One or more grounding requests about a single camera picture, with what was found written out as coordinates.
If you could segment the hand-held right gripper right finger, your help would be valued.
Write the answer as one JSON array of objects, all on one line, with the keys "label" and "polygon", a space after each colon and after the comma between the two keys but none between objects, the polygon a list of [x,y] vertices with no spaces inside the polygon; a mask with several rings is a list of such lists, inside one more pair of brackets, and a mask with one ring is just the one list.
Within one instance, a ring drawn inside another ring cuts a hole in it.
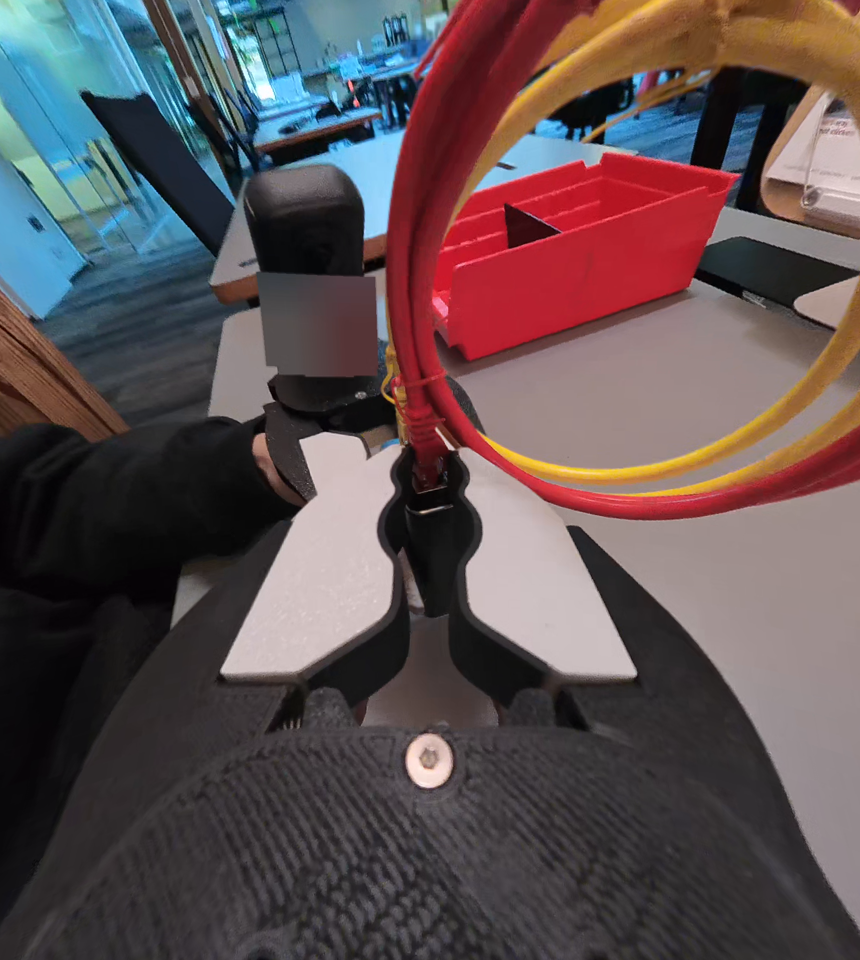
[{"label": "hand-held right gripper right finger", "polygon": [[449,650],[461,676],[505,707],[532,688],[634,683],[637,668],[560,515],[471,449],[451,465],[462,541]]}]

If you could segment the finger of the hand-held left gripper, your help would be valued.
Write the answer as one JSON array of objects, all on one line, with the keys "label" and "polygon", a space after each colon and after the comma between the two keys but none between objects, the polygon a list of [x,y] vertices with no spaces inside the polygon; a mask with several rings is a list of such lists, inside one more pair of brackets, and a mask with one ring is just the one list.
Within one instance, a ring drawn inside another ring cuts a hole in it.
[{"label": "finger of the hand-held left gripper", "polygon": [[300,442],[312,491],[305,500],[390,500],[392,447],[371,452],[357,435],[320,433]]}]

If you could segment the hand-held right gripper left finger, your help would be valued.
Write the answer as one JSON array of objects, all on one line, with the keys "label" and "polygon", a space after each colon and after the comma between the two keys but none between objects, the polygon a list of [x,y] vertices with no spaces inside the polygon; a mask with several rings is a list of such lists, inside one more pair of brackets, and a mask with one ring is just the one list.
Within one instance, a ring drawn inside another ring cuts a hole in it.
[{"label": "hand-held right gripper left finger", "polygon": [[220,666],[224,683],[328,688],[356,707],[402,670],[409,466],[387,448],[295,517]]}]

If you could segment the black ethernet port box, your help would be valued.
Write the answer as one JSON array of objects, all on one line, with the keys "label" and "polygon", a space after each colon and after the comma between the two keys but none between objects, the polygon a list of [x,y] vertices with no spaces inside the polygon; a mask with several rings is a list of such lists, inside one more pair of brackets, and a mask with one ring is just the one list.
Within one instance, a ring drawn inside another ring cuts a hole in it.
[{"label": "black ethernet port box", "polygon": [[441,479],[425,488],[412,483],[405,505],[405,552],[422,600],[424,616],[450,610],[459,564],[476,538],[476,514],[466,496],[467,465],[450,452]]}]

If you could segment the person's left forearm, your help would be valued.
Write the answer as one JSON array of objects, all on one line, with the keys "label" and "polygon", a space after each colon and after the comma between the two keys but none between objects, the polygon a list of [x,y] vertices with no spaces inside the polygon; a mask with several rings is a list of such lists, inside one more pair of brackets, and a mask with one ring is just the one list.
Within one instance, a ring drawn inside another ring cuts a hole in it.
[{"label": "person's left forearm", "polygon": [[88,441],[67,428],[35,443],[12,512],[12,571],[29,584],[103,593],[243,551],[297,507],[254,462],[252,424],[211,418]]}]

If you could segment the person's left hand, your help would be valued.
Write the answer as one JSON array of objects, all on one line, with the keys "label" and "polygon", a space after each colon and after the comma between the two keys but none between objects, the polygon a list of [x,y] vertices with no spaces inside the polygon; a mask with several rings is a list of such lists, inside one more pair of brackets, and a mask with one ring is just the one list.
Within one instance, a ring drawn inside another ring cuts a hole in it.
[{"label": "person's left hand", "polygon": [[251,452],[258,471],[262,474],[274,493],[294,507],[303,507],[306,500],[284,480],[272,461],[265,434],[257,433],[253,436]]}]

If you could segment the background office desk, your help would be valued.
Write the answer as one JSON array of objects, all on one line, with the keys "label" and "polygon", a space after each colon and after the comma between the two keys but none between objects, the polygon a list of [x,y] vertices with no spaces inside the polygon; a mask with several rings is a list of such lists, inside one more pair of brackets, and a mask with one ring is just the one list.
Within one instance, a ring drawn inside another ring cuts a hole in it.
[{"label": "background office desk", "polygon": [[322,118],[311,111],[304,118],[268,120],[261,123],[253,135],[252,150],[258,159],[266,158],[273,166],[284,166],[326,154],[334,143],[372,139],[377,121],[382,119],[379,109],[362,106]]}]

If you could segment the black bin divider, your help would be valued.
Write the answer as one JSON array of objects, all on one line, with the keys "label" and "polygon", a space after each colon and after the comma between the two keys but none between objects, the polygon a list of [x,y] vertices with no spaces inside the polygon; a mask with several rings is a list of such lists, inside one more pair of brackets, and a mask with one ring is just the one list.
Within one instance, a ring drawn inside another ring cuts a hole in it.
[{"label": "black bin divider", "polygon": [[561,234],[559,228],[508,202],[504,204],[504,219],[509,250]]}]

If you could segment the red storage bin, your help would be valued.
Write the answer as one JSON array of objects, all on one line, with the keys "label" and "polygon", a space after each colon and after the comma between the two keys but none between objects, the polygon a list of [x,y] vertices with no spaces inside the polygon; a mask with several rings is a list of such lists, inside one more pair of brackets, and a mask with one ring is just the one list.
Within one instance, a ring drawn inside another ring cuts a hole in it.
[{"label": "red storage bin", "polygon": [[[436,332],[473,361],[685,290],[737,178],[606,151],[475,191],[436,261]],[[508,249],[505,203],[561,234]]]}]

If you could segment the person's black-clad torso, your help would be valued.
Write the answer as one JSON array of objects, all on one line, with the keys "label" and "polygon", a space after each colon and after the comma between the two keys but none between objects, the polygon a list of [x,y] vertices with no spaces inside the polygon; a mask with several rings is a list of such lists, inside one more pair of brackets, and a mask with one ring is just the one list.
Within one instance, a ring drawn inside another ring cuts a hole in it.
[{"label": "person's black-clad torso", "polygon": [[35,446],[20,435],[40,427],[65,428],[0,438],[0,923],[106,716],[166,633],[178,573],[100,592],[12,571],[13,489]]}]

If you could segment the wooden pillar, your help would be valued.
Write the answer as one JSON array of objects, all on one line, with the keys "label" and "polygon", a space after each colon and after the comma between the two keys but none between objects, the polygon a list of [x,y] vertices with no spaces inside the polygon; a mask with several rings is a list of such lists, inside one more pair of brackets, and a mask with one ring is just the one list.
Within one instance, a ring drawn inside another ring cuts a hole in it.
[{"label": "wooden pillar", "polygon": [[119,414],[0,289],[0,436],[32,424],[69,427],[90,441],[127,431]]}]

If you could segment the black flat pad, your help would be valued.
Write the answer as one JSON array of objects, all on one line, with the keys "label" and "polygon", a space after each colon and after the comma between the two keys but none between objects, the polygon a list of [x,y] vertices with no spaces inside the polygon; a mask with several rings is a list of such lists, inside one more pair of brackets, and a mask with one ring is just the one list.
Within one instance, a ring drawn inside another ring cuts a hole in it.
[{"label": "black flat pad", "polygon": [[695,279],[732,296],[750,294],[793,308],[807,294],[858,276],[858,270],[738,236],[709,244]]}]

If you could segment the instruction sheet stand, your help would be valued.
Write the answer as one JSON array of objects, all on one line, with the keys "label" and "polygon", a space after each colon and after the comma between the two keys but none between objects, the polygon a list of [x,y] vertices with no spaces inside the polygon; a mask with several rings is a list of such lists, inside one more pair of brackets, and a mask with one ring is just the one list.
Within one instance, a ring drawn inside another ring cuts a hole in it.
[{"label": "instruction sheet stand", "polygon": [[[857,20],[860,26],[860,11]],[[860,135],[842,97],[806,94],[772,148],[761,194],[778,217],[860,237]],[[833,264],[805,268],[801,292],[792,294],[796,312],[837,329],[859,279],[859,272],[847,278],[844,272]]]}]

